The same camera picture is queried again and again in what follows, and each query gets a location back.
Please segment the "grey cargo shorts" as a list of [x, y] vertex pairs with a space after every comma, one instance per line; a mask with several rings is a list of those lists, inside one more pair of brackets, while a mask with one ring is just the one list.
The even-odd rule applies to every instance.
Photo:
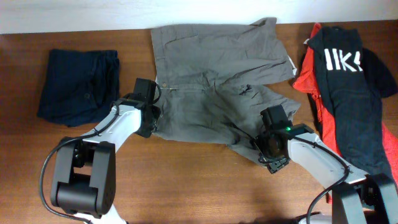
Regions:
[[162, 95], [155, 134], [166, 140], [227, 145], [257, 162], [250, 138], [264, 128], [262, 110], [281, 105], [288, 118], [300, 103], [269, 88], [296, 69], [277, 38], [276, 18], [253, 25], [180, 24], [152, 30]]

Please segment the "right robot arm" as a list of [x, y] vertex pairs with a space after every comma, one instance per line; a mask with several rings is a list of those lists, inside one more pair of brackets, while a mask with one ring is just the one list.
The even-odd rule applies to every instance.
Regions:
[[259, 162], [272, 174], [294, 162], [324, 188], [292, 223], [397, 223], [397, 190], [387, 175], [350, 164], [306, 124], [292, 124], [281, 105], [260, 115], [265, 130], [251, 139]]

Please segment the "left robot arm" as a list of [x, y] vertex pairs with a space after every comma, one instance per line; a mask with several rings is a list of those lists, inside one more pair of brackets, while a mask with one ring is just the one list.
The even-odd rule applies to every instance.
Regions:
[[132, 134], [149, 138], [156, 129], [162, 95], [153, 80], [138, 78], [134, 90], [112, 101], [109, 114], [92, 130], [65, 137], [50, 151], [40, 171], [39, 184], [55, 156], [50, 201], [39, 195], [51, 213], [83, 223], [125, 223], [114, 205], [116, 153]]

